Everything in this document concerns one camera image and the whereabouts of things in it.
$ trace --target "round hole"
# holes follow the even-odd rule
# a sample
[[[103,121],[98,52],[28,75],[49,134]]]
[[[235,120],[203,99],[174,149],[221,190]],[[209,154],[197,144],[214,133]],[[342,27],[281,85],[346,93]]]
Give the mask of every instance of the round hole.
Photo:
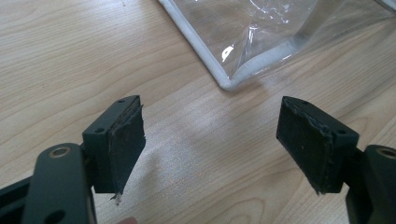
[[[96,132],[96,133],[102,133],[104,130],[105,130],[105,129],[103,129],[103,128],[99,128],[99,129],[96,129],[95,132]]]
[[[394,149],[381,147],[378,148],[376,151],[386,158],[396,160],[396,151]]]
[[[62,156],[67,155],[67,153],[69,153],[70,151],[70,147],[58,147],[53,149],[50,153],[49,156],[52,158],[60,158]]]
[[[66,215],[66,212],[64,210],[58,210],[56,212],[49,214],[45,219],[45,223],[46,224],[59,223],[60,221],[62,221],[64,219],[65,215]]]

